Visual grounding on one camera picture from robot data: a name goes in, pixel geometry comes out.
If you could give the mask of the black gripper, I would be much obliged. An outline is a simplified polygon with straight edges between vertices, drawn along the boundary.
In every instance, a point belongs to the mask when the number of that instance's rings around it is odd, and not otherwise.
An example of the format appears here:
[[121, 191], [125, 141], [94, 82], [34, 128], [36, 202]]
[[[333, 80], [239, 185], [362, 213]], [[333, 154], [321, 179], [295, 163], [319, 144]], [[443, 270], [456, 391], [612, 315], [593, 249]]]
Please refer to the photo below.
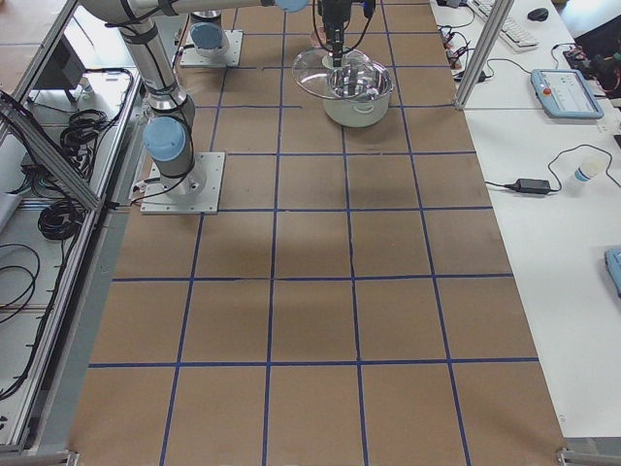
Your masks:
[[352, 2], [349, 0], [322, 0], [318, 2], [319, 15], [326, 39], [330, 45], [344, 43], [345, 25], [350, 21]]

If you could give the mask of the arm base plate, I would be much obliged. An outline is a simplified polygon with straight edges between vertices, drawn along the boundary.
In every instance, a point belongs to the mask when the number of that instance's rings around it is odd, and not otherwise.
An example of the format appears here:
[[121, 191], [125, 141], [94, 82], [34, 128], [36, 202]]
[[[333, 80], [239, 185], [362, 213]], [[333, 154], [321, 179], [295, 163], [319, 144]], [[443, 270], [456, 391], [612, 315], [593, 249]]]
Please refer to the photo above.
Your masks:
[[227, 68], [240, 63], [244, 31], [195, 24], [182, 48], [180, 66], [184, 68]]
[[149, 175], [159, 178], [149, 183], [141, 201], [143, 215], [193, 215], [218, 213], [222, 178], [225, 165], [224, 152], [196, 152], [194, 168], [174, 189], [167, 191], [176, 181], [162, 178], [154, 162]]

